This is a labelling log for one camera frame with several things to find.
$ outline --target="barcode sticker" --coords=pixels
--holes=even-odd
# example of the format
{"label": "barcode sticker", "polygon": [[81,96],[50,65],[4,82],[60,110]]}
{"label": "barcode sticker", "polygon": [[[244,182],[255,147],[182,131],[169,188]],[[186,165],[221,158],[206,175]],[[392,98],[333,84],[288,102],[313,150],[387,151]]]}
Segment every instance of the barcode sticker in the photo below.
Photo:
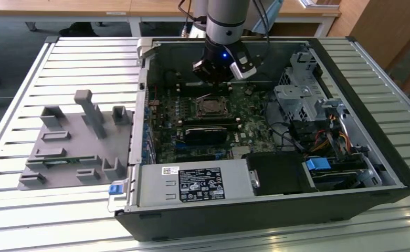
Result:
{"label": "barcode sticker", "polygon": [[177,174],[177,170],[178,170],[177,166],[165,166],[165,167],[161,167],[161,174],[162,175],[174,175],[174,174]]}
{"label": "barcode sticker", "polygon": [[106,12],[106,15],[126,15],[126,12]]}

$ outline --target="warning label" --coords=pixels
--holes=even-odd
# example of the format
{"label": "warning label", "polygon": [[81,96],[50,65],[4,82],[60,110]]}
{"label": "warning label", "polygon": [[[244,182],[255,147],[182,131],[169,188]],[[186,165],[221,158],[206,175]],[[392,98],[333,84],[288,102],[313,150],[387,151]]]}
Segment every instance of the warning label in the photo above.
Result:
{"label": "warning label", "polygon": [[178,195],[181,202],[224,199],[220,168],[178,170]]}

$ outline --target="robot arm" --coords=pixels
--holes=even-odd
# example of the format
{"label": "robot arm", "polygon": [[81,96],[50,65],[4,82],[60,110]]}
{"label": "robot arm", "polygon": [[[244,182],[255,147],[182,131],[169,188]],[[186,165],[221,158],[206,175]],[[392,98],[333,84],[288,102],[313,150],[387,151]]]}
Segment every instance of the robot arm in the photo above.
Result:
{"label": "robot arm", "polygon": [[[281,0],[261,1],[268,2],[267,9],[276,15]],[[257,9],[257,18],[248,17],[253,28],[259,27],[260,19],[267,19],[259,11],[256,2],[260,4],[260,0],[252,0],[252,4],[249,0],[194,0],[193,20],[197,22],[193,26],[205,30],[205,42],[201,60],[193,64],[193,73],[202,81],[213,85],[232,78],[245,79],[256,73],[256,66],[260,65],[261,59],[259,56],[251,57],[240,41],[247,12],[253,13],[249,10],[252,6]]]}

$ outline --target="metal bracket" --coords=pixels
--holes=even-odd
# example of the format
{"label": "metal bracket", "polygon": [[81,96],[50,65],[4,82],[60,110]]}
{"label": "metal bracket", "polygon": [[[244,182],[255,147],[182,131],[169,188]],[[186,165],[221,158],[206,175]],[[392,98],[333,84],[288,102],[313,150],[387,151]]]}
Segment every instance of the metal bracket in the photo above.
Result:
{"label": "metal bracket", "polygon": [[136,53],[138,59],[146,58],[153,54],[152,48],[158,46],[152,44],[152,38],[140,38],[136,44]]}

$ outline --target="white surface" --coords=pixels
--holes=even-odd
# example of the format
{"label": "white surface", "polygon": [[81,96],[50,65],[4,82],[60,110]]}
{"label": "white surface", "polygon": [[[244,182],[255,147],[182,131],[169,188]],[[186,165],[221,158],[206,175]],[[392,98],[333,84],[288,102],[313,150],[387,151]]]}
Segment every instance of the white surface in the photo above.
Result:
{"label": "white surface", "polygon": [[[97,41],[96,51],[60,53],[58,47],[45,44],[17,93],[22,99],[13,100],[0,123],[0,250],[410,251],[410,197],[373,207],[344,222],[140,243],[106,211],[106,185],[16,191],[25,156],[41,125],[36,116],[42,105],[61,104],[62,112],[77,112],[80,107],[73,104],[72,97],[74,89],[81,87],[93,91],[93,101],[100,103],[101,111],[110,110],[116,104],[133,108],[137,68],[108,66],[105,69],[110,70],[97,72],[104,68],[85,66],[84,61],[133,60],[134,47],[114,44],[126,45],[134,39],[62,38],[60,42],[64,40],[73,40],[77,45],[81,45],[78,41],[88,41],[89,46],[94,45],[92,40]],[[104,53],[109,51],[108,42],[116,48]],[[377,75],[376,69],[365,67],[372,63],[364,61],[345,40],[332,38],[320,42],[336,65],[345,69],[344,76],[410,166],[410,105],[405,99],[395,95],[395,87]],[[82,64],[78,69],[57,68],[72,64],[73,60]],[[73,69],[76,76],[62,75],[72,74],[66,70]],[[328,79],[324,80],[335,92]]]}

